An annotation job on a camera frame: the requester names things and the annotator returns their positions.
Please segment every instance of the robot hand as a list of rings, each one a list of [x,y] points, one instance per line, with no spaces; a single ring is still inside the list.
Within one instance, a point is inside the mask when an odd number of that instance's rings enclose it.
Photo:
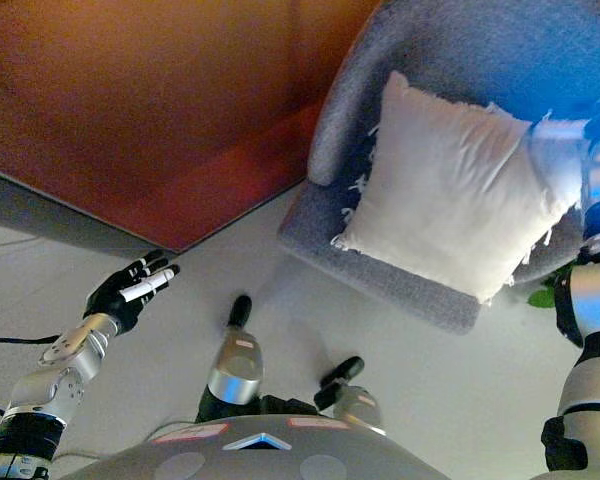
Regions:
[[[149,252],[131,265],[107,278],[87,298],[84,318],[104,313],[118,322],[118,335],[128,332],[138,323],[138,314],[169,280],[180,272],[170,265],[161,250]]]

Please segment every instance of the plant leaf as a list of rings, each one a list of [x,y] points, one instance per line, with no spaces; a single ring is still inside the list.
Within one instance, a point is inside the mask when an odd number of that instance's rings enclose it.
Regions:
[[[554,308],[556,303],[553,299],[553,288],[533,292],[527,303],[536,308]]]

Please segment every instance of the white floor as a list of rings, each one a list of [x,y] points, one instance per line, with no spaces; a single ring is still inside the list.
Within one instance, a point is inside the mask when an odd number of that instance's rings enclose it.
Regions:
[[[554,313],[507,289],[467,336],[447,334],[283,253],[275,231],[289,192],[182,255],[182,273],[111,345],[61,451],[112,453],[169,419],[193,418],[233,299],[254,300],[263,391],[310,401],[351,354],[381,402],[388,435],[454,480],[528,479],[546,471],[540,433],[578,351]],[[27,235],[0,228],[0,242]],[[84,300],[128,260],[49,240],[0,249],[0,336],[39,337],[81,318]],[[0,346],[0,405],[39,347]],[[82,461],[60,460],[57,472]]]

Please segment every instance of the black foot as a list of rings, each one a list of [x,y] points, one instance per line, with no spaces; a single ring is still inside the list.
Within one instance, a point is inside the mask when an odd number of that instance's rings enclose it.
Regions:
[[[320,380],[320,388],[324,388],[338,378],[343,379],[345,382],[351,381],[353,377],[360,374],[364,370],[364,360],[360,357],[351,357],[336,368],[331,373],[328,373],[322,380]]]
[[[247,295],[240,295],[233,302],[233,308],[229,315],[229,321],[227,322],[228,327],[244,328],[249,320],[249,314],[251,313],[251,298]]]
[[[331,405],[338,401],[338,392],[342,388],[342,384],[331,382],[318,393],[313,396],[313,403],[318,407],[318,411],[326,410]]]

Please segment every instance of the green plant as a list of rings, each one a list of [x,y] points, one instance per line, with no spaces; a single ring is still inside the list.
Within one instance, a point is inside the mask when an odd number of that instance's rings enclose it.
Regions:
[[[575,263],[576,262],[574,260],[551,272],[549,276],[542,282],[544,288],[533,292],[527,299],[527,303],[536,308],[554,308],[556,303],[553,298],[553,286],[556,283],[556,278],[567,272],[570,272]]]

